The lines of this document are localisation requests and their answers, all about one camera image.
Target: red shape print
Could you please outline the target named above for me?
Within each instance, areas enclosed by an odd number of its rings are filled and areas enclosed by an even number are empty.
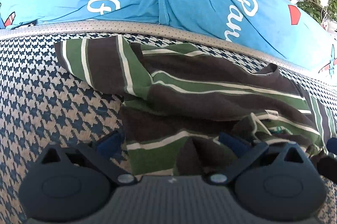
[[[15,12],[9,15],[8,19],[4,23],[5,27],[7,27],[8,25],[12,25],[14,18],[15,18]]]
[[[301,12],[296,6],[288,5],[290,11],[290,19],[292,21],[292,25],[297,25],[300,21]]]

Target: clothing label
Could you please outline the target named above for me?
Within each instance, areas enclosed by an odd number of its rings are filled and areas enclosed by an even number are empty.
[[[265,110],[268,113],[268,116],[272,115],[274,118],[270,118],[270,119],[275,119],[275,117],[278,118],[278,111],[274,111],[274,110]]]

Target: green striped fabric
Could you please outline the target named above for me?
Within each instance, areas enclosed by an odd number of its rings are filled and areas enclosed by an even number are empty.
[[[71,39],[62,42],[62,56],[68,70],[90,86],[91,75],[88,64],[88,39]]]
[[[308,154],[326,151],[326,141],[337,136],[331,110],[304,91],[298,91],[294,83],[281,75],[277,77],[280,83],[273,85],[266,81],[270,73],[252,75],[238,70],[229,61],[201,52],[190,43],[160,48],[129,44],[118,35],[104,43],[111,51],[107,59],[99,59],[104,55],[104,46],[99,44],[102,43],[95,40],[72,39],[61,42],[55,50],[64,68],[98,91],[98,86],[104,86],[108,78],[113,78],[109,83],[112,84],[110,93],[118,91],[118,95],[125,96],[123,107],[157,117],[158,124],[164,122],[160,120],[177,115],[206,119],[211,123],[235,121],[237,128],[243,126],[242,131],[249,119],[245,139],[277,144],[288,141],[284,135],[303,136],[306,141],[301,147]],[[108,68],[104,67],[105,62],[109,63]],[[193,72],[185,70],[184,64]],[[209,75],[205,75],[204,71],[209,68]],[[236,73],[243,78],[236,80]],[[252,77],[258,80],[245,82],[245,78]],[[287,89],[280,88],[282,82]],[[128,125],[127,119],[122,121],[124,126]],[[126,131],[127,150],[135,175],[174,171],[179,150],[190,137],[212,141],[219,133],[209,134],[185,127],[176,129],[163,123],[161,125],[167,129],[165,135],[158,132],[157,136],[157,125],[144,124],[141,120],[137,124],[132,133]],[[144,133],[141,127],[148,127],[149,132]]]

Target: potted plant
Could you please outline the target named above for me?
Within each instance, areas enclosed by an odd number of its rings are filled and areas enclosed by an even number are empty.
[[[308,13],[324,29],[326,29],[327,21],[337,21],[337,0],[304,0],[298,2],[297,6]]]

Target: black plastic device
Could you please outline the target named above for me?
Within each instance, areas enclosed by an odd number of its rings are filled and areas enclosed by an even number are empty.
[[[259,143],[225,170],[140,181],[85,143],[48,145],[24,178],[26,224],[318,224],[325,186],[297,144]]]

